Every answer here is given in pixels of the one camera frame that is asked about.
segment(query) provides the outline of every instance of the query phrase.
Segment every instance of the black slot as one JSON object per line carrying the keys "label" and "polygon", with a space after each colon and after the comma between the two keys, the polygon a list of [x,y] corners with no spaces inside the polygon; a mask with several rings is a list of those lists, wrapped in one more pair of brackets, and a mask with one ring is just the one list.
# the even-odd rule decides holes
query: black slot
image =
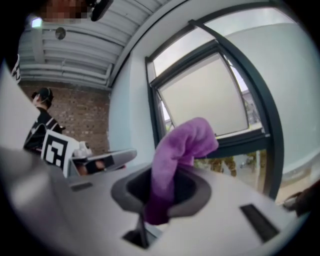
{"label": "black slot", "polygon": [[240,209],[264,243],[279,234],[279,230],[253,204]]}
{"label": "black slot", "polygon": [[[177,171],[173,177],[174,181],[174,202],[173,205],[181,204],[190,199],[196,192],[196,183]],[[144,205],[149,200],[151,188],[151,170],[145,171],[127,183],[127,190],[134,197],[139,199]]]}
{"label": "black slot", "polygon": [[73,186],[71,187],[71,189],[72,189],[72,191],[77,192],[77,191],[80,191],[80,190],[85,190],[85,189],[90,188],[90,187],[92,187],[92,186],[93,186],[92,183],[86,182],[86,183],[81,183],[81,184],[73,185]]}

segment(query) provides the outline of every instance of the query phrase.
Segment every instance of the purple towel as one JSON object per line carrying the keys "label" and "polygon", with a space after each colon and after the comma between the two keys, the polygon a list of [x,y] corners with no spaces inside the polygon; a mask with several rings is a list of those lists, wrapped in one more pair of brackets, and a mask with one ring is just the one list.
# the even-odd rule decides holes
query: purple towel
{"label": "purple towel", "polygon": [[194,157],[215,151],[219,143],[202,117],[189,120],[167,134],[155,150],[152,162],[150,198],[144,209],[152,225],[168,222],[167,211],[174,203],[174,175],[178,164],[193,166]]}

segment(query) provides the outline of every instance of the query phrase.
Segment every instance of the metal ceiling panel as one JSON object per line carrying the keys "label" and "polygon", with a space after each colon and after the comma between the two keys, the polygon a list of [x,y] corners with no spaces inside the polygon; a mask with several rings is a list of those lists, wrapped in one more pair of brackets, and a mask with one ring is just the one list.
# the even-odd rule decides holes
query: metal ceiling panel
{"label": "metal ceiling panel", "polygon": [[[108,90],[111,69],[124,47],[139,27],[166,2],[114,0],[97,22],[89,19],[76,24],[43,22],[36,33],[35,28],[27,27],[20,38],[18,51],[22,80],[66,82]],[[66,30],[63,40],[55,35],[59,27]]]}

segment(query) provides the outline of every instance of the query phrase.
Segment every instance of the black opening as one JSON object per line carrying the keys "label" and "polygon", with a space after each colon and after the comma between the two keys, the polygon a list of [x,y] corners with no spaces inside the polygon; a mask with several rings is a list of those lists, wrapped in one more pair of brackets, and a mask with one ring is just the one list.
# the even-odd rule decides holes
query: black opening
{"label": "black opening", "polygon": [[[190,199],[196,192],[196,183],[194,180],[185,175],[182,171],[177,170],[173,177],[174,181],[174,205]],[[139,199],[144,205],[149,200],[151,187],[151,169],[144,171],[137,177],[127,183],[127,191]]]}

